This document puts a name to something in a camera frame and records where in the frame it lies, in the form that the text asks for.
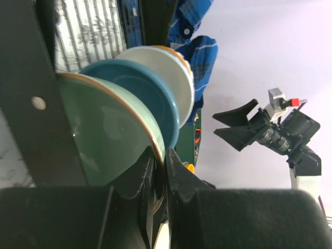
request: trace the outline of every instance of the blue plaid shirt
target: blue plaid shirt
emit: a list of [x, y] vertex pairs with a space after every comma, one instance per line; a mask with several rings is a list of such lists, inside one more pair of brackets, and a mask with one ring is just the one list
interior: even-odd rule
[[212, 68], [218, 54], [218, 45], [215, 39], [208, 36], [198, 36], [189, 44], [176, 49], [190, 63], [195, 86], [195, 104], [187, 124], [193, 123], [195, 115], [203, 107], [203, 92], [208, 85]]
[[[213, 0], [179, 0], [170, 27], [170, 42], [188, 44], [212, 2]], [[141, 46], [142, 27], [138, 1], [118, 0], [118, 7], [127, 48]]]
[[170, 42], [188, 44], [212, 2], [213, 0], [179, 0], [170, 28]]

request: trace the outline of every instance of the stack of bowls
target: stack of bowls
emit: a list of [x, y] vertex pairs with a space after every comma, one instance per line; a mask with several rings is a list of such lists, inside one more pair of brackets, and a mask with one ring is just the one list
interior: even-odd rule
[[117, 59], [59, 73], [58, 84], [89, 185], [106, 185], [146, 147], [163, 167], [193, 106], [190, 66], [165, 47], [137, 47]]

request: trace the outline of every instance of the white wall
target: white wall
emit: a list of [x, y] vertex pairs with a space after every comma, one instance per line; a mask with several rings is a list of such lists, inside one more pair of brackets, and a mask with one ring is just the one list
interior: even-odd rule
[[322, 158], [323, 201], [332, 206], [332, 1], [215, 0], [199, 34], [218, 41], [219, 55], [204, 95], [203, 133], [196, 173], [220, 188], [289, 188], [286, 157], [255, 143], [237, 152], [213, 134], [214, 113], [267, 90], [308, 99], [302, 109], [321, 123], [309, 146]]

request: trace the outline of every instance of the black bracket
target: black bracket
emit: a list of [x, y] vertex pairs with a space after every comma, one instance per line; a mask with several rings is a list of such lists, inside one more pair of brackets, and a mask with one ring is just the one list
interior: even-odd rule
[[305, 192], [216, 190], [190, 173], [173, 149], [166, 165], [172, 249], [332, 247], [326, 217]]
[[[0, 1], [6, 34], [0, 39], [0, 107], [37, 186], [84, 186], [53, 69], [54, 0], [37, 0], [36, 9], [38, 18], [31, 0]], [[33, 97], [45, 101], [46, 108], [35, 108]]]
[[151, 248], [155, 157], [102, 187], [0, 190], [0, 248]]
[[139, 3], [145, 36], [143, 45], [169, 47], [168, 36], [178, 0], [141, 0]]

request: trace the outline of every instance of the teal bowl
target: teal bowl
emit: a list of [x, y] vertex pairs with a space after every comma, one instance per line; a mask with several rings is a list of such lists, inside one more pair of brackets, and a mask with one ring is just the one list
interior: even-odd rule
[[166, 148], [174, 148], [179, 136], [179, 111], [174, 94], [153, 70], [134, 61], [109, 59], [94, 62], [81, 74], [117, 84], [138, 97], [155, 117]]

